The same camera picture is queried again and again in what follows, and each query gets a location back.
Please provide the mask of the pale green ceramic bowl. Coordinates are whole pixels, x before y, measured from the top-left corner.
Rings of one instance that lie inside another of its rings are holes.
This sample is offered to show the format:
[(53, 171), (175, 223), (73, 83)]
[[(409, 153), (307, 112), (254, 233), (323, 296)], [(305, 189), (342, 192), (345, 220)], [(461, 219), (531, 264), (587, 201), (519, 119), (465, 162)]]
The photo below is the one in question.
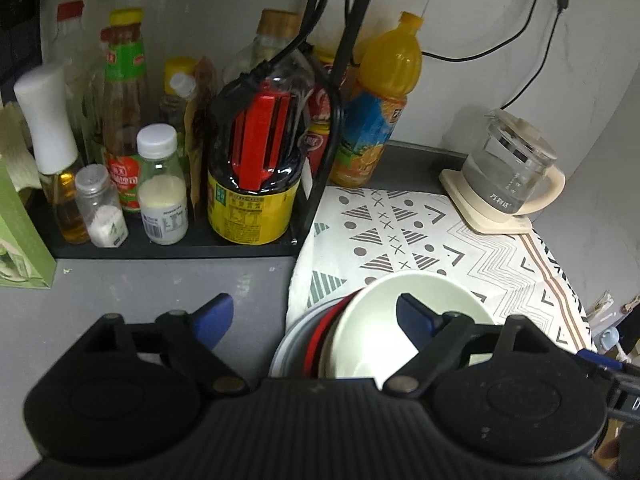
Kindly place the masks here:
[(448, 278), (422, 271), (380, 278), (344, 310), (332, 341), (328, 378), (372, 378), (381, 388), (418, 354), (396, 320), (396, 301), (404, 292), (437, 313), (454, 310), (480, 324), (492, 322), (480, 300)]

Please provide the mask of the cream white bowl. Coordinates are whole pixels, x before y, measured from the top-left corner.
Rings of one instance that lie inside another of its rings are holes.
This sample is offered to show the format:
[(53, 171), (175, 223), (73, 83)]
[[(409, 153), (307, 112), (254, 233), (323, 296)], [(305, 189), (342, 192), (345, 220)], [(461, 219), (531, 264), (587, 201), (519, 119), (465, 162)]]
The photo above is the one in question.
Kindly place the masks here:
[(347, 306), (348, 304), (339, 304), (337, 306), (336, 313), (331, 318), (329, 328), (326, 331), (326, 338), (324, 338), (322, 349), (320, 352), (320, 358), (318, 363), (319, 378), (329, 377), (329, 364), (330, 364), (332, 341), (335, 335), (335, 331), (337, 329), (337, 324), (340, 322), (341, 316), (343, 315), (343, 312), (347, 308)]

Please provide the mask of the white bakery print plate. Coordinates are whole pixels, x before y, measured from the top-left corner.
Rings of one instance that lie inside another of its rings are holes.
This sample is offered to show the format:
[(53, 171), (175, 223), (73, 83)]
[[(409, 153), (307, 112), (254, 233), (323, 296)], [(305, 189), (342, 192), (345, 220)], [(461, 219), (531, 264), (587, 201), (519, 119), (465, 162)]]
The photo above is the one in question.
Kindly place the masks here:
[(274, 352), (269, 369), (270, 378), (305, 378), (303, 366), (311, 335), (319, 325), (322, 315), (341, 299), (331, 300), (307, 311), (292, 325)]

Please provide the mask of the patterned table cloth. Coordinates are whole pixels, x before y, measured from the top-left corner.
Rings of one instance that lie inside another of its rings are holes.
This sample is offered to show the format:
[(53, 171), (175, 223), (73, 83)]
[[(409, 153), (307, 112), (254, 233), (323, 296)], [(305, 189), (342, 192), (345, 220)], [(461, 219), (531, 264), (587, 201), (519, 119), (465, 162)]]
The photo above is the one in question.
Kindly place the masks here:
[(393, 273), (439, 274), (502, 321), (534, 321), (566, 350), (594, 347), (588, 316), (558, 260), (535, 232), (483, 235), (445, 195), (327, 188), (294, 266), (285, 323)]

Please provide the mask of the cream kettle base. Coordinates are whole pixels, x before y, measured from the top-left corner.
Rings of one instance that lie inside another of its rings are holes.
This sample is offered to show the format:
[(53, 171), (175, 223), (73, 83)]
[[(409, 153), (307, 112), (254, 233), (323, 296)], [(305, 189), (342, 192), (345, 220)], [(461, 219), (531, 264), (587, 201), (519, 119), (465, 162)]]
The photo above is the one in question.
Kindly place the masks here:
[(466, 224), (480, 234), (527, 234), (532, 222), (527, 217), (503, 214), (480, 198), (461, 171), (444, 169), (439, 181)]

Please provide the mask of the white cap powder bottle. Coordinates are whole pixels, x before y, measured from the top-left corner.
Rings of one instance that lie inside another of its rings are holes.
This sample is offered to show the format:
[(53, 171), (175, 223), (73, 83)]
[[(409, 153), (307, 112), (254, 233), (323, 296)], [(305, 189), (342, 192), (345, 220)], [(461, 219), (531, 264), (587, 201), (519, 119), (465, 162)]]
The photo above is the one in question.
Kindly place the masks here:
[(177, 131), (171, 125), (148, 125), (137, 136), (142, 224), (150, 241), (163, 246), (182, 240), (189, 226), (186, 179), (177, 146)]

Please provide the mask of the small glass salt shaker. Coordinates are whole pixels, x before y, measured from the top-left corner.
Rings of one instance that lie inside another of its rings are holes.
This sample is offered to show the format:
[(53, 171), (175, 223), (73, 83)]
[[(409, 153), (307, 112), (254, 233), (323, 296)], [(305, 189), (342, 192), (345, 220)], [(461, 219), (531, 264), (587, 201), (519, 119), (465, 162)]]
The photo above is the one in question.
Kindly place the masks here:
[(128, 237), (128, 228), (117, 188), (105, 166), (92, 164), (75, 178), (76, 204), (92, 244), (117, 248)]

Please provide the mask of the green cardboard box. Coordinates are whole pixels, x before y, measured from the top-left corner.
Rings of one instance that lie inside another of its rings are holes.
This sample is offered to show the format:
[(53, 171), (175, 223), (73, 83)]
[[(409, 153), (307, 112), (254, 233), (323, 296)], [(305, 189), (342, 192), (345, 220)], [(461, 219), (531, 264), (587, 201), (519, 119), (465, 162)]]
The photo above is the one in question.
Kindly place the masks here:
[(15, 102), (1, 107), (1, 286), (50, 288), (56, 262), (29, 218), (25, 200), (41, 184), (26, 120)]

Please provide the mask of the dark soy sauce jug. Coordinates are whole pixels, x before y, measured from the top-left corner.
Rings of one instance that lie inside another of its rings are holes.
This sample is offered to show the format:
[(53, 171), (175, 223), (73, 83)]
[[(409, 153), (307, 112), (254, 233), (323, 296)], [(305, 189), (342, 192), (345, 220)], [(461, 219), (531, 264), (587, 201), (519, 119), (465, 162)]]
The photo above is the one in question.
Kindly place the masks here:
[(265, 245), (288, 228), (304, 166), (298, 138), (312, 90), (314, 71), (294, 53), (240, 73), (214, 102), (207, 215), (225, 240)]

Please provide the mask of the red drink can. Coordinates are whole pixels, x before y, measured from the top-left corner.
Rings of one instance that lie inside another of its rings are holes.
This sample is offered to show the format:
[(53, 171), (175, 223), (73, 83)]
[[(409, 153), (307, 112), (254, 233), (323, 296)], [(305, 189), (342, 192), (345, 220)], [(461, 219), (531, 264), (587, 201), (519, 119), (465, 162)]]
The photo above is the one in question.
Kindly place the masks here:
[(307, 101), (307, 107), (310, 115), (310, 125), (303, 136), (303, 141), (311, 174), (315, 176), (320, 167), (324, 150), (326, 149), (331, 115), (328, 92), (326, 92), (326, 89), (318, 82), (314, 86), (314, 92), (311, 93), (311, 97)]

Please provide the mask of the green label sauce bottle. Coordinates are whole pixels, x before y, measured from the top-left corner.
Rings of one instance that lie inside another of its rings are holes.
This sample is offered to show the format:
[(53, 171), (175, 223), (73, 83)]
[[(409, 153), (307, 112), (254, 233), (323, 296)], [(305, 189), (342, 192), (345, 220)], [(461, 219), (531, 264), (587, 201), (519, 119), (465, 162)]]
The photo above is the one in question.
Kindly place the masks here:
[(137, 135), (149, 123), (151, 109), (141, 25), (143, 10), (130, 6), (108, 18), (103, 101), (105, 165), (124, 211), (138, 214), (141, 159)]

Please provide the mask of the orange juice bottle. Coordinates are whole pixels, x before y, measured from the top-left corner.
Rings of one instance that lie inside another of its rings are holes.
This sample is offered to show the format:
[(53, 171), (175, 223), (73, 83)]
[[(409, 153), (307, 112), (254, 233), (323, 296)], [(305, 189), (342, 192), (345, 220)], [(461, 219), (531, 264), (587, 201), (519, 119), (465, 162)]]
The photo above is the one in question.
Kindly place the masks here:
[(365, 185), (420, 78), (422, 51), (416, 34), (422, 18), (400, 14), (398, 25), (372, 39), (359, 63), (330, 179), (344, 188)]

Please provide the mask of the white top oil bottle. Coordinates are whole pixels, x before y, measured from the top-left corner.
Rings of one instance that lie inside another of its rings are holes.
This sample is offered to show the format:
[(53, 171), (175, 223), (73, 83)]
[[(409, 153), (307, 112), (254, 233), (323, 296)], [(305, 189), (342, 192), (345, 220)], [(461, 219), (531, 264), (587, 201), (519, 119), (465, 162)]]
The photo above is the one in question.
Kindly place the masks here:
[(63, 67), (40, 65), (14, 84), (18, 105), (26, 119), (44, 196), (67, 243), (89, 239), (76, 203), (75, 178), (82, 159), (66, 112)]

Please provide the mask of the wooden cap glass bottle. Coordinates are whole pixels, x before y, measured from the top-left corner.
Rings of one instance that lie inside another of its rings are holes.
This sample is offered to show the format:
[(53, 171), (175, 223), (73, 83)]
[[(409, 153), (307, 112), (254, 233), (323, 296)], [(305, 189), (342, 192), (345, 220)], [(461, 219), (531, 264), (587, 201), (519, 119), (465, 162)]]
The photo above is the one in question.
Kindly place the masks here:
[(271, 60), (298, 34), (300, 15), (294, 12), (264, 9), (253, 41), (238, 52), (222, 71), (222, 83), (230, 84), (242, 73), (249, 73), (261, 62)]

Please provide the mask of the red cap clear bottle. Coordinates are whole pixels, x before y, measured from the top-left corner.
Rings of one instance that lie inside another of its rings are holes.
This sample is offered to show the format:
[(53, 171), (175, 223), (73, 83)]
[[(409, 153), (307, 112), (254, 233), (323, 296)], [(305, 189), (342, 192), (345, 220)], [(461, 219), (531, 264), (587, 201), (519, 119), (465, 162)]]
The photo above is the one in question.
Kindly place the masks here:
[(58, 30), (51, 44), (49, 58), (63, 67), (70, 128), (82, 159), (91, 164), (94, 161), (91, 139), (96, 125), (92, 80), (99, 62), (99, 52), (82, 24), (84, 7), (82, 0), (58, 5)]

